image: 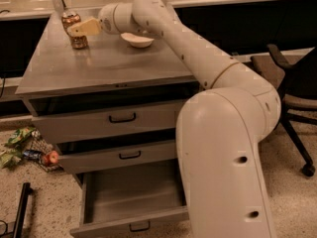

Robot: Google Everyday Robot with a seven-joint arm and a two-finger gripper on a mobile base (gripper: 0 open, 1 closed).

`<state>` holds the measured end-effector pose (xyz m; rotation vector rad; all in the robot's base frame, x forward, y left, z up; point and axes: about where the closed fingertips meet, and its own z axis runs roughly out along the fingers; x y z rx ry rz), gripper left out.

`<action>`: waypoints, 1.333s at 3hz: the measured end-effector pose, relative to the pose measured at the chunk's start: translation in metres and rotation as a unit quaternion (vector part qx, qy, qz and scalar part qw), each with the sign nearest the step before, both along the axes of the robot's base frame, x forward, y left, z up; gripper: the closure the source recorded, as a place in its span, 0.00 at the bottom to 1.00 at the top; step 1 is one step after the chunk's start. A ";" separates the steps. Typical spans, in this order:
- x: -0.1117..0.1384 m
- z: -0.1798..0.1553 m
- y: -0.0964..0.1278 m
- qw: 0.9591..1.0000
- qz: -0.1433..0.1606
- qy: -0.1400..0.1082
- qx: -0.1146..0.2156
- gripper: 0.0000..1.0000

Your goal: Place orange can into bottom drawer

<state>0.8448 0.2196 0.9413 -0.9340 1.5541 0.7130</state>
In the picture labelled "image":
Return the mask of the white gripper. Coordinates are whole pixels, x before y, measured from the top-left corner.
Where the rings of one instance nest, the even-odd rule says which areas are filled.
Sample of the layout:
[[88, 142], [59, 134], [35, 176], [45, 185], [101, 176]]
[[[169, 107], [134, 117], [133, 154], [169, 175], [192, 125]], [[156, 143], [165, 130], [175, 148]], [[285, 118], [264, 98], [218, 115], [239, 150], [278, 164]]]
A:
[[71, 37], [95, 36], [101, 32], [101, 28], [108, 34], [115, 34], [116, 27], [114, 23], [115, 4], [104, 6], [98, 13], [98, 19], [89, 18], [68, 27], [66, 32]]

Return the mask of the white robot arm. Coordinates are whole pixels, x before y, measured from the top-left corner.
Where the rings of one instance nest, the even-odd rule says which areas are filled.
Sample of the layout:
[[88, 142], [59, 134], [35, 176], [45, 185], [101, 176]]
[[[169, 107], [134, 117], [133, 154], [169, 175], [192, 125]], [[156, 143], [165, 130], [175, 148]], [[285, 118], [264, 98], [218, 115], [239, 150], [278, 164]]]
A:
[[179, 169], [194, 238], [276, 238], [259, 143], [279, 120], [275, 88], [253, 70], [184, 26], [161, 0], [110, 4], [67, 28], [73, 37], [156, 34], [202, 91], [176, 122]]

